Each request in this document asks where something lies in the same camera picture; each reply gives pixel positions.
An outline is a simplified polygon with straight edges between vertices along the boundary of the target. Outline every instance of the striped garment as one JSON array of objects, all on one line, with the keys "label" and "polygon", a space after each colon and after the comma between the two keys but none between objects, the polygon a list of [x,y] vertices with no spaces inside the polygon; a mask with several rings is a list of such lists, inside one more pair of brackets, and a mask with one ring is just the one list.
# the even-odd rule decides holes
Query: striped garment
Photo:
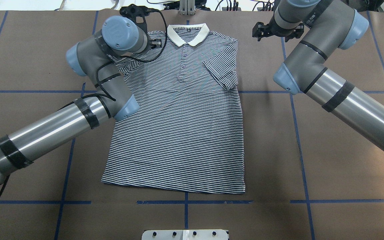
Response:
[{"label": "striped garment", "polygon": [[[206,24],[170,25],[161,56],[118,67],[140,105],[116,122],[102,182],[198,193],[244,193],[238,41]],[[165,32],[150,32],[165,39]],[[153,59],[153,49],[143,60]]]}]

